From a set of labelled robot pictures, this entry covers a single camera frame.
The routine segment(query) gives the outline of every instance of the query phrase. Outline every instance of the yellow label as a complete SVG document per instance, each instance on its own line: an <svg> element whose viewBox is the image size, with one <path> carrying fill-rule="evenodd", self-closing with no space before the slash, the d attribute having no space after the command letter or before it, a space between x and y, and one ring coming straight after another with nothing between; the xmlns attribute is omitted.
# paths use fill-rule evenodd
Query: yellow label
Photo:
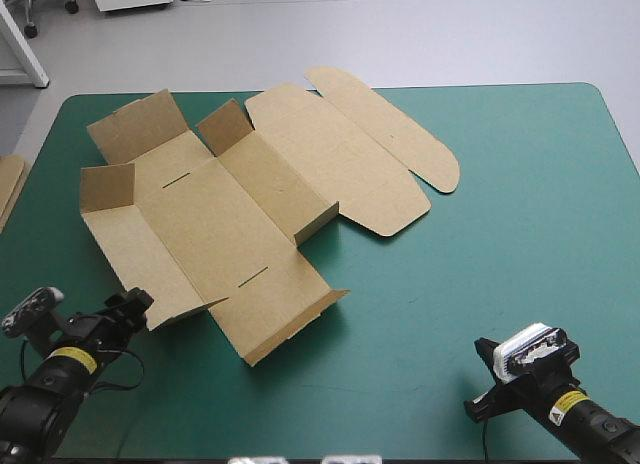
<svg viewBox="0 0 640 464"><path fill-rule="evenodd" d="M588 400L589 398L580 391L569 391L563 394L553 405L551 411L549 411L549 420L556 426L560 426L564 420L564 416L573 406L579 402Z"/></svg>
<svg viewBox="0 0 640 464"><path fill-rule="evenodd" d="M98 363L91 357L91 354L77 347L59 347L49 357L68 357L78 361L89 371L89 374L93 374L98 368Z"/></svg>

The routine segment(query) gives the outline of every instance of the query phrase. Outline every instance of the cardboard tab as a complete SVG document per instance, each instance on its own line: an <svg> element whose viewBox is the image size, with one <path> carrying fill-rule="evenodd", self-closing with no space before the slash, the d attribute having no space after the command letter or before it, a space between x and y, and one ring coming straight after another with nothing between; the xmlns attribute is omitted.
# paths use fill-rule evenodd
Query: cardboard tab
<svg viewBox="0 0 640 464"><path fill-rule="evenodd" d="M134 183L133 164L83 168L80 171L80 211L132 205Z"/></svg>
<svg viewBox="0 0 640 464"><path fill-rule="evenodd" d="M124 164L189 130L168 90L134 101L87 127L109 164Z"/></svg>
<svg viewBox="0 0 640 464"><path fill-rule="evenodd" d="M429 131L351 74L315 67L305 76L318 92L408 169L440 192L453 192L460 166Z"/></svg>
<svg viewBox="0 0 640 464"><path fill-rule="evenodd" d="M249 119L235 99L227 101L196 127L215 156L221 156L236 142L253 132Z"/></svg>
<svg viewBox="0 0 640 464"><path fill-rule="evenodd" d="M267 143L343 216L391 236L430 209L406 167L323 98L283 84L246 106Z"/></svg>

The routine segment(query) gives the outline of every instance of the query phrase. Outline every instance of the warning label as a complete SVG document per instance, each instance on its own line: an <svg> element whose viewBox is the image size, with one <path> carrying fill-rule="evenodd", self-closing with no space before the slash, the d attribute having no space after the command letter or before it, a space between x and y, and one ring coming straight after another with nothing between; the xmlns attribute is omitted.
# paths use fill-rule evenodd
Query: warning label
<svg viewBox="0 0 640 464"><path fill-rule="evenodd" d="M564 416L571 410L573 406L582 401L588 401L589 398L580 391L570 391L563 394L560 399L549 411L549 420L556 426L560 426L564 419Z"/></svg>

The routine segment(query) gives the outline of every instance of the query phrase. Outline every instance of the cardboard box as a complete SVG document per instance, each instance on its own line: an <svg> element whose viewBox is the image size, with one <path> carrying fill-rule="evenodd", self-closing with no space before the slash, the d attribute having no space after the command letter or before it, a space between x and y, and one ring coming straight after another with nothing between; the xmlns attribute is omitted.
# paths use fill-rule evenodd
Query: cardboard box
<svg viewBox="0 0 640 464"><path fill-rule="evenodd" d="M82 170L80 209L124 287L154 297L150 329L210 308L254 365L346 294L296 248L338 204L253 132L237 103L201 128L211 150L167 91L89 126L109 165Z"/></svg>
<svg viewBox="0 0 640 464"><path fill-rule="evenodd" d="M0 156L0 232L4 229L13 206L29 175L29 166L15 154Z"/></svg>
<svg viewBox="0 0 640 464"><path fill-rule="evenodd" d="M229 101L189 130L168 91L88 127L108 166L82 170L81 213L125 288L155 299L153 329L209 309L254 365L347 291L297 246L338 213L382 236L431 204L411 171L455 189L453 154L343 71Z"/></svg>

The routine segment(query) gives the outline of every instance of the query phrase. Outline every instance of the black cable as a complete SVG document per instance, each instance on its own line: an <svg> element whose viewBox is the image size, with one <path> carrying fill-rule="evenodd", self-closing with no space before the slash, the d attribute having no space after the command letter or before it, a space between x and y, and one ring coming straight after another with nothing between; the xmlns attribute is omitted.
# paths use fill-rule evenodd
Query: black cable
<svg viewBox="0 0 640 464"><path fill-rule="evenodd" d="M20 375L22 376L22 383L27 382L27 370L24 365L24 354L27 350L27 344L29 341L27 339L22 340L22 345L20 346Z"/></svg>
<svg viewBox="0 0 640 464"><path fill-rule="evenodd" d="M487 446L487 429L489 427L489 419L491 418L491 414L493 414L493 406L496 403L495 399L491 401L489 405L489 409L487 409L487 415L484 417L484 422L482 423L482 452L484 453L484 464L489 464L489 447Z"/></svg>
<svg viewBox="0 0 640 464"><path fill-rule="evenodd" d="M124 354L130 357L133 357L136 361L138 361L138 364L140 365L140 370L142 372L138 382L129 386L124 384L117 384L114 382L106 382L106 381L97 382L96 384L94 384L94 386L91 388L91 391L89 392L91 395L97 394L98 392L103 392L103 391L132 391L133 389L140 387L140 385L142 384L142 381L144 381L144 362L142 362L142 359L140 358L140 356L138 356L135 352L130 351L129 349L124 349L121 351L98 351L98 352L117 353L119 355Z"/></svg>

